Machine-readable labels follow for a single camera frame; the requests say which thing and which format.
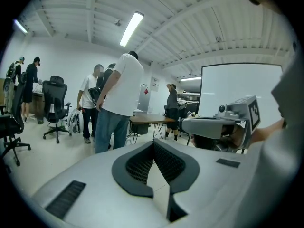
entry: black vent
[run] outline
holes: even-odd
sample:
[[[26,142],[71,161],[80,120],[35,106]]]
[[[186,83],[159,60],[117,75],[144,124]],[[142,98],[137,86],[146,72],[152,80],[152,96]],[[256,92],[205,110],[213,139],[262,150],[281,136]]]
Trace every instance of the black vent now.
[[[76,199],[79,197],[86,184],[79,181],[72,181],[47,207],[46,211],[63,219],[70,210]]]
[[[170,183],[185,169],[185,161],[154,142],[154,159],[164,179]]]
[[[134,179],[146,185],[148,174],[152,165],[153,149],[148,148],[131,157],[126,163],[126,169]]]

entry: ceiling beam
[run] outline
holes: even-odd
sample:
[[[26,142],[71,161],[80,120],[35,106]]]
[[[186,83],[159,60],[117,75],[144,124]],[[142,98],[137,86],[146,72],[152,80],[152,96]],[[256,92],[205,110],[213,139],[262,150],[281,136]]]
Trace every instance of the ceiling beam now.
[[[40,9],[43,8],[41,1],[40,0],[33,0],[32,1],[32,6],[34,7],[34,9],[36,11],[36,15],[38,16],[39,20],[41,21],[44,29],[47,31],[48,35],[50,37],[52,37],[55,32],[54,32],[51,24],[49,23],[45,12],[40,10]]]
[[[163,69],[174,67],[180,64],[185,64],[192,61],[203,60],[211,57],[226,57],[226,56],[237,56],[237,55],[259,55],[259,56],[270,56],[276,55],[278,57],[284,57],[286,52],[277,51],[274,49],[262,49],[262,48],[237,48],[237,49],[226,49],[219,51],[212,51],[205,54],[199,54],[192,57],[184,58],[179,61],[175,61],[163,66]]]
[[[90,43],[92,43],[93,38],[93,22],[94,22],[94,10],[95,10],[96,0],[86,0],[86,31],[87,38]]]
[[[198,3],[193,4],[192,6],[189,6],[185,8],[184,10],[180,11],[179,13],[172,16],[170,19],[165,21],[163,24],[161,24],[153,33],[151,33],[150,36],[148,36],[142,44],[136,49],[136,52],[140,52],[143,50],[148,44],[150,44],[155,37],[162,34],[164,31],[169,29],[172,25],[180,22],[181,20],[189,17],[192,14],[195,14],[201,10],[205,10],[214,6],[218,6],[223,3],[232,2],[232,1],[238,1],[238,0],[202,0]]]

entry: ceiling light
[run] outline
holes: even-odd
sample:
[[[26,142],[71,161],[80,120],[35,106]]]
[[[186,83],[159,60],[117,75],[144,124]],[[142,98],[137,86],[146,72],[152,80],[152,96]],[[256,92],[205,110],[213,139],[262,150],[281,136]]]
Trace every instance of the ceiling light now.
[[[131,35],[133,34],[133,32],[135,31],[136,27],[138,26],[138,24],[140,23],[140,21],[143,19],[144,15],[139,13],[139,12],[135,12],[132,19],[130,20],[127,28],[124,31],[122,40],[120,41],[119,45],[125,47],[128,43],[128,40],[130,39]]]
[[[14,23],[21,29],[23,33],[27,33],[28,31],[19,23],[18,20],[14,19]]]
[[[197,79],[201,79],[201,77],[183,78],[183,79],[181,79],[181,81],[189,81],[189,80],[197,80]]]

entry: whiteboard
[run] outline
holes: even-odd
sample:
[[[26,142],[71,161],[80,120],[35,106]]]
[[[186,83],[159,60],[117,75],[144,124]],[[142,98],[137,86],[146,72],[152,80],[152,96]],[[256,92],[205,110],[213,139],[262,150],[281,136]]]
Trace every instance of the whiteboard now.
[[[202,67],[199,116],[214,116],[220,105],[256,95],[260,110],[259,127],[281,119],[271,91],[282,74],[280,66],[265,64],[222,64]]]

